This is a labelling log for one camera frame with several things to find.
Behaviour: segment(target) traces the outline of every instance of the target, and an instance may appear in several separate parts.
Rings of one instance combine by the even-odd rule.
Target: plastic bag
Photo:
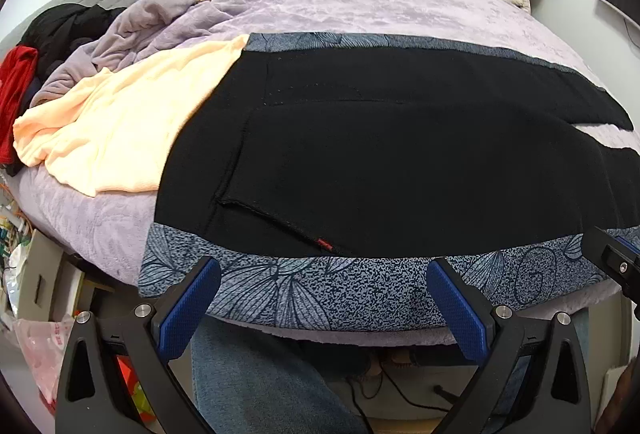
[[[62,322],[37,322],[18,319],[14,332],[20,349],[47,403],[54,403],[66,343],[74,320],[66,316]]]

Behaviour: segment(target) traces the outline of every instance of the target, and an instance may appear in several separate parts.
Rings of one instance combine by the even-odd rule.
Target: red garment
[[[0,66],[0,163],[13,163],[14,122],[38,63],[38,50],[16,46]]]

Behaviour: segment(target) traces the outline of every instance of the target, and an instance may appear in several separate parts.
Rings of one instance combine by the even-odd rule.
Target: screw
[[[91,318],[90,311],[82,311],[76,317],[76,322],[78,322],[79,324],[84,324],[85,322],[88,322],[90,318]]]
[[[501,319],[510,319],[513,315],[513,311],[508,306],[498,306],[495,309],[495,314]]]
[[[567,315],[564,311],[561,311],[558,315],[556,315],[558,322],[560,322],[563,326],[568,326],[571,324],[571,317]]]
[[[135,310],[136,317],[145,318],[151,313],[151,306],[148,304],[141,304]]]

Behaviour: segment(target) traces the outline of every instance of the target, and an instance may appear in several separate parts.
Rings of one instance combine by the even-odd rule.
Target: cable
[[[626,24],[626,18],[622,18],[622,20],[625,22],[626,34],[629,40],[631,41],[631,44],[633,44],[636,48],[640,48],[640,44],[636,44],[636,42],[633,39],[631,39],[631,33],[629,32],[629,27]]]
[[[351,387],[351,401],[353,401],[353,406],[358,410],[358,413],[360,413],[360,416],[362,416],[362,420],[364,422],[365,427],[367,428],[367,432],[369,434],[374,434],[373,429],[371,428],[371,424],[369,423],[369,418],[367,418],[366,414],[364,414],[363,410],[360,408],[360,406],[358,405],[358,402],[356,401],[356,390],[353,387],[353,383],[351,382],[351,379],[345,378],[345,380],[347,381],[347,384],[349,384],[349,387]]]
[[[382,373],[387,377],[389,382],[391,382],[391,384],[396,388],[396,391],[398,391],[398,394],[400,394],[400,396],[402,396],[403,400],[406,401],[406,403],[408,403],[409,405],[413,405],[414,407],[420,407],[421,409],[430,409],[430,410],[439,410],[441,412],[449,412],[449,409],[445,409],[445,408],[442,408],[442,407],[435,407],[435,406],[431,406],[431,405],[421,405],[420,403],[415,403],[415,401],[409,400],[404,395],[404,393],[400,390],[400,387],[398,387],[398,384],[396,384],[396,382],[393,381],[391,376],[389,376],[389,373],[386,372],[386,369],[384,367],[382,367]]]
[[[380,392],[380,389],[382,389],[382,382],[384,380],[385,380],[385,375],[380,373],[380,383],[378,384],[378,388],[376,389],[376,391],[371,396],[367,396],[366,394],[364,394],[364,387],[362,386],[362,381],[358,380],[358,384],[360,385],[360,393],[362,394],[362,397],[365,400],[373,400]]]

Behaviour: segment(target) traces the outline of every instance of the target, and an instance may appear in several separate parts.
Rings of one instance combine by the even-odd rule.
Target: pants leg
[[[191,341],[196,404],[218,434],[366,434],[297,343],[205,317]]]

